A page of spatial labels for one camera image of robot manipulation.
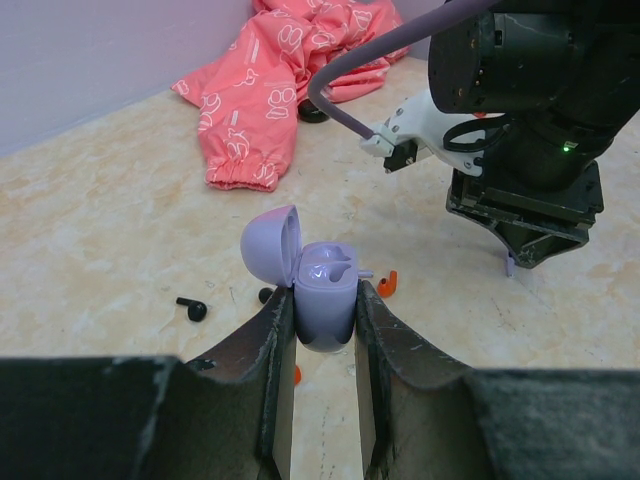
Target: cable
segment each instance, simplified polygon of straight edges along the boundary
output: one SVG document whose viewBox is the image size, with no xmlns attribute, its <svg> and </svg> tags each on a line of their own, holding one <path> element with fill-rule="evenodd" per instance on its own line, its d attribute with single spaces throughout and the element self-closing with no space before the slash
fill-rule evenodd
<svg viewBox="0 0 640 480">
<path fill-rule="evenodd" d="M 335 79 L 366 63 L 389 55 L 423 38 L 448 30 L 463 20 L 484 12 L 499 1 L 451 0 L 429 13 L 385 33 L 381 37 L 351 50 L 331 61 L 313 76 L 309 84 L 309 99 L 317 108 L 348 129 L 353 130 L 364 139 L 371 138 L 374 133 L 369 127 L 336 107 L 322 94 L 325 87 Z"/>
</svg>

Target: orange clip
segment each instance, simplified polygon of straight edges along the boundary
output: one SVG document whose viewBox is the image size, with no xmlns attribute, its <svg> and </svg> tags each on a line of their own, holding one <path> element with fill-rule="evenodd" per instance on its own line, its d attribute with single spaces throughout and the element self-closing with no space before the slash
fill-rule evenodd
<svg viewBox="0 0 640 480">
<path fill-rule="evenodd" d="M 378 295 L 382 298 L 388 298 L 394 293 L 396 293 L 396 288 L 398 287 L 398 272 L 395 270 L 391 270 L 391 274 L 389 275 L 389 280 L 383 278 L 378 283 Z"/>
</svg>

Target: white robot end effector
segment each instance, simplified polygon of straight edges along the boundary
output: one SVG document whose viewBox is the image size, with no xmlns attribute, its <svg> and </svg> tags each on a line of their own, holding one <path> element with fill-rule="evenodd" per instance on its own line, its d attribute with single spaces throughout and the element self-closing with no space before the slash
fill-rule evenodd
<svg viewBox="0 0 640 480">
<path fill-rule="evenodd" d="M 440 112 L 429 89 L 405 100 L 384 123 L 372 127 L 374 135 L 360 141 L 360 148 L 373 157 L 384 158 L 387 173 L 435 155 L 444 163 L 470 175 L 479 177 L 482 167 L 476 158 L 482 152 L 465 153 L 445 150 L 443 137 L 452 127 L 473 120 L 473 115 L 445 114 Z M 465 142 L 484 139 L 484 132 L 477 131 L 460 137 Z"/>
</svg>

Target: pink garment with white print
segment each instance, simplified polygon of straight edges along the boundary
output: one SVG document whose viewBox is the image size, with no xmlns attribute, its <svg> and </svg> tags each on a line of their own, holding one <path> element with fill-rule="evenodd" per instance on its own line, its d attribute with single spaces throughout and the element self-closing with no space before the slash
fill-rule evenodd
<svg viewBox="0 0 640 480">
<path fill-rule="evenodd" d="M 218 61 L 171 87 L 200 108 L 205 181 L 230 190 L 275 190 L 293 160 L 297 107 L 312 75 L 401 23 L 391 0 L 253 0 L 258 12 Z M 344 102 L 381 87 L 395 52 L 332 82 Z"/>
</svg>

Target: orange object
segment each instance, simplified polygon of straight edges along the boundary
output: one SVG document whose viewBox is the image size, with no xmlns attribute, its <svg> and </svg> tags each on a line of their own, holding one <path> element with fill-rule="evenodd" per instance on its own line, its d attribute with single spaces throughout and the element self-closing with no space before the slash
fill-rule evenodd
<svg viewBox="0 0 640 480">
<path fill-rule="evenodd" d="M 302 381 L 302 371 L 300 371 L 300 367 L 296 365 L 296 376 L 294 377 L 293 384 L 297 385 Z"/>
<path fill-rule="evenodd" d="M 398 272 L 391 270 L 389 279 L 383 278 L 378 283 L 378 295 L 382 298 L 388 298 L 396 293 L 398 287 Z"/>
</svg>

